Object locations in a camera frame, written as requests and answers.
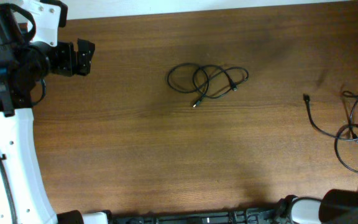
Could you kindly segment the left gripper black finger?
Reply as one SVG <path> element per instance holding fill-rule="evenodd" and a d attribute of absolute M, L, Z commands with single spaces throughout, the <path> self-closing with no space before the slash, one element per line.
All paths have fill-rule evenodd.
<path fill-rule="evenodd" d="M 90 73 L 91 58 L 92 58 L 92 53 L 90 50 L 77 52 L 77 64 L 76 64 L 77 75 L 87 76 Z"/>
<path fill-rule="evenodd" d="M 83 39 L 77 39 L 78 51 L 87 53 L 89 58 L 92 58 L 95 51 L 95 44 Z"/>

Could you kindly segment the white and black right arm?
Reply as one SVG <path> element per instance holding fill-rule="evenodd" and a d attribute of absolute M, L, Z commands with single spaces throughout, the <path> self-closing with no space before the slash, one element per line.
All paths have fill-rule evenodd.
<path fill-rule="evenodd" d="M 358 223 L 358 188 L 332 189 L 322 199 L 290 196 L 277 205 L 275 218 L 289 223 Z"/>

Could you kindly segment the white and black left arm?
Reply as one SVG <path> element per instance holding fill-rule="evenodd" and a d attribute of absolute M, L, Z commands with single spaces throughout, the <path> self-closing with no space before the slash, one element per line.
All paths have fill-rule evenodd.
<path fill-rule="evenodd" d="M 67 23 L 61 1 L 0 3 L 0 223 L 111 223 L 111 213 L 55 213 L 34 144 L 31 92 L 45 77 L 85 76 L 94 43 L 58 41 Z"/>

